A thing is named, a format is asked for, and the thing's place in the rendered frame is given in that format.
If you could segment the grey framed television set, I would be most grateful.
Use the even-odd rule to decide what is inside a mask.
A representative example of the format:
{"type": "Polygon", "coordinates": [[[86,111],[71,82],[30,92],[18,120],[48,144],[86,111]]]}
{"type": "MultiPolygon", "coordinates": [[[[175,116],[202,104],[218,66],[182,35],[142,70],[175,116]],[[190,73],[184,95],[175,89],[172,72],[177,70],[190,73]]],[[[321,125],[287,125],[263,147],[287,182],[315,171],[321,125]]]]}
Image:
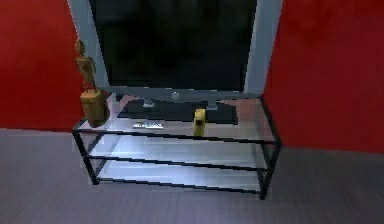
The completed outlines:
{"type": "Polygon", "coordinates": [[[284,0],[66,0],[95,83],[150,101],[265,90],[284,0]]]}

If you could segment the grey remote control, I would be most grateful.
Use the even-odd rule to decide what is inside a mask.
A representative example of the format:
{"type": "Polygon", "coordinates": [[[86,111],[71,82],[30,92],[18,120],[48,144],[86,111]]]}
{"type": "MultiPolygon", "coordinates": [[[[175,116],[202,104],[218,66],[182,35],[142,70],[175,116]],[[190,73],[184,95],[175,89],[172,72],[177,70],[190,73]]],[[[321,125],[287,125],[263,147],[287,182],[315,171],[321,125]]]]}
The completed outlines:
{"type": "Polygon", "coordinates": [[[164,125],[161,122],[141,121],[133,124],[135,129],[163,129],[164,125]]]}

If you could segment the yellow small box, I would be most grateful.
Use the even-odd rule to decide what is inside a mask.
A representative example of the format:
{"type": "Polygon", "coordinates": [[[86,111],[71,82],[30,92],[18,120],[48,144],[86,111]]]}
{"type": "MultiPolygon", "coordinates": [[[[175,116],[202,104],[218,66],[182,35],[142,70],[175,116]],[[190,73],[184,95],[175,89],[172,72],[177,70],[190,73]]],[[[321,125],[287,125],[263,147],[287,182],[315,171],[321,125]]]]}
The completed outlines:
{"type": "Polygon", "coordinates": [[[203,136],[205,131],[206,114],[204,109],[196,109],[194,115],[194,135],[203,136]]]}

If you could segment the black framed glass stand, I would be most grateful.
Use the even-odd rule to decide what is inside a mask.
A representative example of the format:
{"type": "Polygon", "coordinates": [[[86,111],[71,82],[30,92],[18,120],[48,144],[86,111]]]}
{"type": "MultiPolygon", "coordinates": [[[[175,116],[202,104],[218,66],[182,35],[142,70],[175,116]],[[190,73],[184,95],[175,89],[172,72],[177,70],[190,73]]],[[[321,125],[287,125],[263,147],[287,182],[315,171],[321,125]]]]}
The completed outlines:
{"type": "Polygon", "coordinates": [[[267,195],[281,139],[262,98],[227,100],[210,112],[202,137],[194,123],[141,112],[149,102],[110,96],[110,118],[92,128],[82,119],[72,135],[93,184],[101,181],[233,191],[267,195]],[[141,121],[163,129],[135,129],[141,121]]]}

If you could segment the golden figure statue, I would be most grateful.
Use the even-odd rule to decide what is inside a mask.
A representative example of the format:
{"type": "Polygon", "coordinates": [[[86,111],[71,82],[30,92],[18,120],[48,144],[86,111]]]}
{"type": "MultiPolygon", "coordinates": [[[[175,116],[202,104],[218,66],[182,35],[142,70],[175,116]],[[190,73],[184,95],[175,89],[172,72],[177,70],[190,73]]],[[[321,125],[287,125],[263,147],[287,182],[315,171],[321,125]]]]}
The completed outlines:
{"type": "Polygon", "coordinates": [[[104,125],[110,116],[106,94],[96,87],[95,62],[92,57],[85,55],[85,45],[80,39],[75,42],[75,50],[78,54],[75,65],[83,77],[84,92],[80,95],[80,100],[89,125],[97,128],[104,125]]]}

